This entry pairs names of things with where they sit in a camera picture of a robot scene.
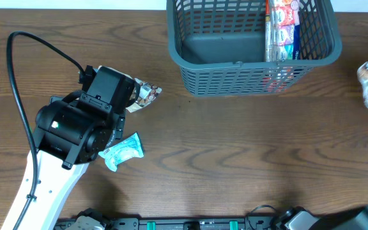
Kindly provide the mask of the orange spaghetti packet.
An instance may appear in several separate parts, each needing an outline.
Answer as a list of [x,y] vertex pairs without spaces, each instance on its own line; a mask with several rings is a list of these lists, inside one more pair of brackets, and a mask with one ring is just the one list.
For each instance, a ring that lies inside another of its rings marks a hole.
[[265,52],[264,52],[264,59],[266,62],[272,62],[273,61],[273,42],[272,42],[272,6],[271,6],[271,0],[265,1]]

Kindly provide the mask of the multicolour tissue pack strip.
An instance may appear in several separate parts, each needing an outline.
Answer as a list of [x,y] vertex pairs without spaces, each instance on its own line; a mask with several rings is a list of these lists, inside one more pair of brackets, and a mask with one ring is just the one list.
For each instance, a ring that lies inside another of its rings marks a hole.
[[300,55],[300,2],[273,0],[270,4],[272,59],[286,61]]

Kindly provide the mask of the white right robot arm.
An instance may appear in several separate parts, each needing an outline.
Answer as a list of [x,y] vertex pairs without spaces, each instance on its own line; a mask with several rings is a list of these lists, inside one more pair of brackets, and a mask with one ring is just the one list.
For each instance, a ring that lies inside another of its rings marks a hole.
[[315,215],[302,207],[288,210],[274,223],[280,230],[368,230],[368,204],[358,208]]

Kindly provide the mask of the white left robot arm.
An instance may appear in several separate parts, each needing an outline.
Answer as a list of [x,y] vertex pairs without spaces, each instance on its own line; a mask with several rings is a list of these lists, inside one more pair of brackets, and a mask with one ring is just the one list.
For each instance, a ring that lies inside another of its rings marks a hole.
[[140,84],[112,68],[88,66],[83,87],[53,96],[36,115],[34,150],[3,229],[53,229],[89,164],[123,136],[125,114]]

